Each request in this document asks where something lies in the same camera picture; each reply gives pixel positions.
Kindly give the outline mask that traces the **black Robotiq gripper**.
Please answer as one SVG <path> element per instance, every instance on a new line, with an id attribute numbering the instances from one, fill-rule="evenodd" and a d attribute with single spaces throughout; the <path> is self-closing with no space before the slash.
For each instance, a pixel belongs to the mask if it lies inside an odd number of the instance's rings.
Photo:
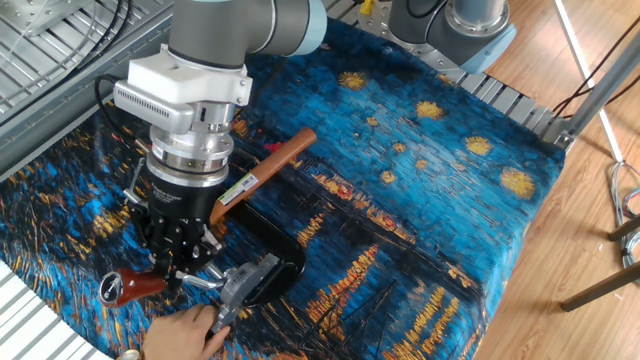
<path id="1" fill-rule="evenodd" d="M 184 242 L 174 255 L 175 277 L 182 280 L 205 268 L 224 248 L 210 231 L 204 232 L 214 203 L 221 193 L 218 185 L 188 187 L 176 185 L 151 174 L 148 191 L 149 210 L 140 220 L 143 243 L 150 251 L 153 271 L 165 279 L 173 276 L 173 250 L 176 225 L 188 236 L 200 236 Z"/>

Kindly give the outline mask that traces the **person's bare hand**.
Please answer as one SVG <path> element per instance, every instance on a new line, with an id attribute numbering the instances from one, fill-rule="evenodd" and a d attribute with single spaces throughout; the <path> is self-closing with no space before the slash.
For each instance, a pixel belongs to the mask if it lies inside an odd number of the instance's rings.
<path id="1" fill-rule="evenodd" d="M 226 326 L 207 340 L 207 333 L 216 318 L 216 307 L 199 304 L 154 319 L 141 345 L 142 358 L 210 360 L 223 347 L 230 332 L 230 327 Z"/>

